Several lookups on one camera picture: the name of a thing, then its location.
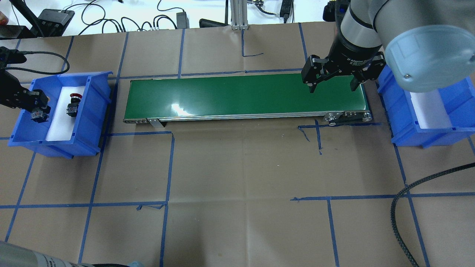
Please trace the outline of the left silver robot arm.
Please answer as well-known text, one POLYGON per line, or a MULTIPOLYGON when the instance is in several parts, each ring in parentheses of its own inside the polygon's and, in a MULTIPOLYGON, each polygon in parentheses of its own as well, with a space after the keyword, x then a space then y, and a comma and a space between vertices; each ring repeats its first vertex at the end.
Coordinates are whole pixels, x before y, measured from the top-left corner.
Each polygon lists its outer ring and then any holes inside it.
POLYGON ((36 123, 47 122, 51 112, 49 98, 44 91, 23 87, 18 79, 7 71, 1 71, 0 75, 0 103, 12 109, 28 111, 31 120, 36 123))

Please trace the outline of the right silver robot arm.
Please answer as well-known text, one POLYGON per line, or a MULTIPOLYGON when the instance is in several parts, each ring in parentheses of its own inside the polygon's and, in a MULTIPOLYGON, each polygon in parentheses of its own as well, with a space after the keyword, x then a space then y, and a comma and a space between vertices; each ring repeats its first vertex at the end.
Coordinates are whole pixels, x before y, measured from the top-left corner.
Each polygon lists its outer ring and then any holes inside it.
POLYGON ((388 66, 397 84, 421 93, 474 73, 473 0, 331 0, 322 18, 336 23, 329 54, 310 55, 301 71, 313 93, 336 76, 351 90, 388 66))

